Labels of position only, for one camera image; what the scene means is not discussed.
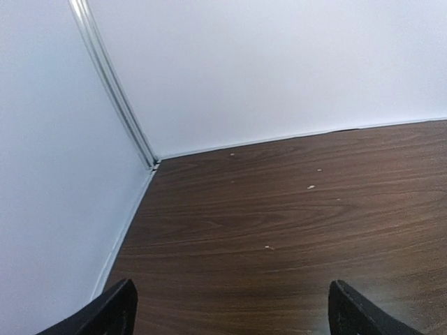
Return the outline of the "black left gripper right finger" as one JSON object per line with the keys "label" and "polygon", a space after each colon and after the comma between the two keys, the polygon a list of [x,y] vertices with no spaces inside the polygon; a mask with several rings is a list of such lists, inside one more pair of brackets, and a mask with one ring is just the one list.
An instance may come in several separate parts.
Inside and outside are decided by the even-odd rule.
{"label": "black left gripper right finger", "polygon": [[328,322],[330,333],[336,335],[420,333],[387,314],[342,280],[330,284]]}

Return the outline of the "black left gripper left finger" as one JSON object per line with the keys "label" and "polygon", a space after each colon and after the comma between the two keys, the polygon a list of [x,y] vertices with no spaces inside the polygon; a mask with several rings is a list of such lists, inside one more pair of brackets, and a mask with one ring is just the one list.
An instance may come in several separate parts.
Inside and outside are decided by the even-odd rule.
{"label": "black left gripper left finger", "polygon": [[132,335],[137,312],[137,290],[123,279],[72,316],[43,330],[41,334]]}

